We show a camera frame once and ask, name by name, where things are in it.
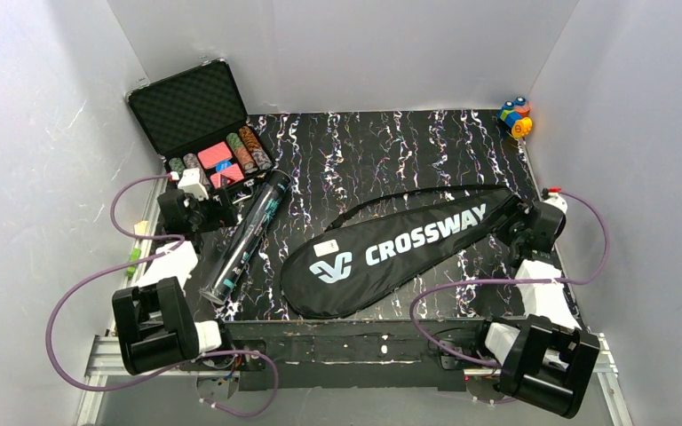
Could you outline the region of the black shuttlecock tube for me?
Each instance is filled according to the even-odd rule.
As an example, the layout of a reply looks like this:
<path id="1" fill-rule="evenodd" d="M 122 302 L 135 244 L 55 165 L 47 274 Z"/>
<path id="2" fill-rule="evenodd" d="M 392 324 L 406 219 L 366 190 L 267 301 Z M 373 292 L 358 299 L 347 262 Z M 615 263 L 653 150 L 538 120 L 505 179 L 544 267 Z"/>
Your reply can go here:
<path id="1" fill-rule="evenodd" d="M 215 269 L 200 289 L 200 294 L 208 301 L 223 305 L 229 299 L 289 192 L 290 182 L 290 176 L 281 170 L 268 174 L 246 217 L 237 225 L 232 239 L 215 263 Z"/>

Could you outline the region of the black Crossway racket bag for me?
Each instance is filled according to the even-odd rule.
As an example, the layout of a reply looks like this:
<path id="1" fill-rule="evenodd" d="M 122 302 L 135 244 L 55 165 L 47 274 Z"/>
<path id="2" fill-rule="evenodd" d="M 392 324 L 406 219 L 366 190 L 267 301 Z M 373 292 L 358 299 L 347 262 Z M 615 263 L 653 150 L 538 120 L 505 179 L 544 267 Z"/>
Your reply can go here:
<path id="1" fill-rule="evenodd" d="M 279 283 L 298 315 L 345 318 L 496 234 L 525 208 L 511 189 L 498 186 L 353 225 L 339 219 L 289 255 Z"/>

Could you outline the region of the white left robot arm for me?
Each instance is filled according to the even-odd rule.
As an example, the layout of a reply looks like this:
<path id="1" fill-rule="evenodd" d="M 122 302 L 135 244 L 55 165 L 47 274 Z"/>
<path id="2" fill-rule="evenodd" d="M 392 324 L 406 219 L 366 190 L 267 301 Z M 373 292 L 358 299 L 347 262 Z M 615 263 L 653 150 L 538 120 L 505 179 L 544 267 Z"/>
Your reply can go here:
<path id="1" fill-rule="evenodd" d="M 199 201 L 182 189 L 157 198 L 163 230 L 181 234 L 179 248 L 161 248 L 138 283 L 112 295 L 116 335 L 126 371 L 140 375 L 158 368 L 233 349 L 221 319 L 197 322 L 184 284 L 197 265 L 202 234 L 236 224 L 232 201 L 222 193 Z"/>

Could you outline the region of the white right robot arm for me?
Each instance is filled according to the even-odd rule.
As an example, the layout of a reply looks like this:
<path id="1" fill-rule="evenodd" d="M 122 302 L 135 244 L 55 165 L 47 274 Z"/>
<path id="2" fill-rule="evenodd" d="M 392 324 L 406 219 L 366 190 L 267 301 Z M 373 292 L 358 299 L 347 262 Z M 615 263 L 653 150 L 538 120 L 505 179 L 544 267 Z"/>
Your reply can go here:
<path id="1" fill-rule="evenodd" d="M 497 390 L 564 418 L 577 415 L 600 351 L 567 307 L 562 271 L 552 262 L 566 224 L 567 201 L 548 193 L 500 234 L 524 304 L 524 319 L 494 318 L 485 348 L 500 365 Z"/>

